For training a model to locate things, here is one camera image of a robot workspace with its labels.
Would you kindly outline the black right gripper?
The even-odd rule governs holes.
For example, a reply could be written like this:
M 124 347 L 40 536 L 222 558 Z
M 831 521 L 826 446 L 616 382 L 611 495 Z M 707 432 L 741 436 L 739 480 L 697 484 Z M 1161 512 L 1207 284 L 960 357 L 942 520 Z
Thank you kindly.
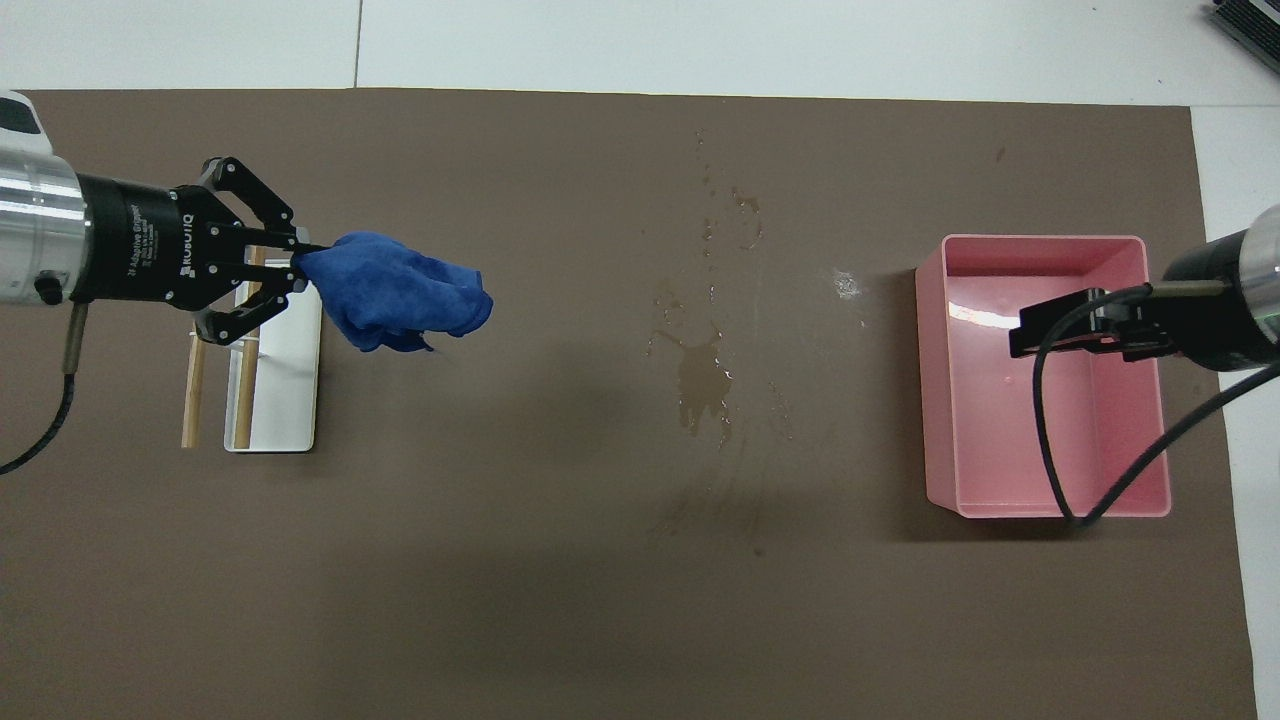
M 1030 357 L 1039 352 L 1053 324 L 1096 300 L 1105 304 L 1074 320 L 1050 342 L 1051 354 L 1082 351 L 1123 354 L 1125 360 L 1176 355 L 1212 372 L 1243 372 L 1277 361 L 1277 232 L 1238 231 L 1206 243 L 1175 260 L 1164 282 L 1221 281 L 1226 288 L 1212 296 L 1148 299 L 1143 318 L 1162 337 L 1158 348 L 1126 351 L 1140 334 L 1129 322 L 1126 306 L 1146 299 L 1146 288 L 1084 288 L 1030 306 L 1018 314 L 1019 325 L 1007 333 L 1007 355 Z

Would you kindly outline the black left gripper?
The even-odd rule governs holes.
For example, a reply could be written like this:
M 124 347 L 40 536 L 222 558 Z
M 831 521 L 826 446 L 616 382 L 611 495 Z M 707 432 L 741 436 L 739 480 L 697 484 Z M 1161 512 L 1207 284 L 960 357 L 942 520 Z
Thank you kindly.
M 239 159 L 211 158 L 192 184 L 164 188 L 78 176 L 87 256 L 74 300 L 127 300 L 195 306 L 195 334 L 228 346 L 256 331 L 308 287 L 292 260 L 247 263 L 246 247 L 317 252 L 292 208 Z M 246 225 L 221 200 L 239 200 L 257 220 Z M 212 305 L 241 290 L 229 310 Z

